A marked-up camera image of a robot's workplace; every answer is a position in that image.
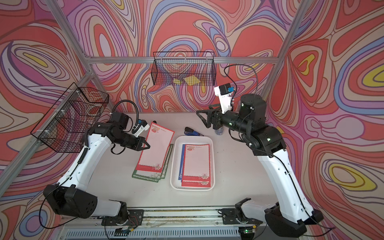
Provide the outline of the red bordered stationery sheet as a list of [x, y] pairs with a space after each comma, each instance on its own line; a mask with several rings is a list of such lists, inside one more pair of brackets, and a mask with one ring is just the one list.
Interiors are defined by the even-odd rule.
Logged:
[[174, 134], [172, 130], [151, 123], [146, 139], [150, 148], [142, 151], [135, 170], [161, 173]]

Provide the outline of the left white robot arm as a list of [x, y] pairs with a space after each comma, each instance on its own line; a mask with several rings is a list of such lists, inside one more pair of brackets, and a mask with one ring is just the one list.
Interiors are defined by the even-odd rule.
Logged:
[[113, 112], [106, 123], [95, 123], [83, 136], [83, 148], [69, 170], [54, 185], [44, 189], [44, 202], [57, 215], [79, 219], [104, 217], [121, 225], [130, 214], [121, 201], [99, 200], [88, 193], [92, 175], [108, 149], [119, 145], [141, 153], [139, 165], [146, 171], [162, 171], [174, 131], [156, 123], [136, 119], [131, 132], [126, 130], [129, 116]]

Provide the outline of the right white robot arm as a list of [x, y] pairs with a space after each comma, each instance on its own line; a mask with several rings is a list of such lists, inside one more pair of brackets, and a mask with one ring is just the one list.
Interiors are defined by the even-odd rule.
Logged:
[[324, 216], [306, 199], [291, 167], [280, 131], [266, 124], [267, 103], [259, 95], [241, 97], [239, 112], [232, 110], [232, 94], [217, 94], [219, 104], [207, 110], [206, 127], [227, 127], [238, 132], [240, 141], [264, 167], [278, 198], [276, 204], [258, 204], [250, 198], [235, 205], [237, 219], [262, 221], [279, 237], [299, 238], [307, 226], [318, 225]]

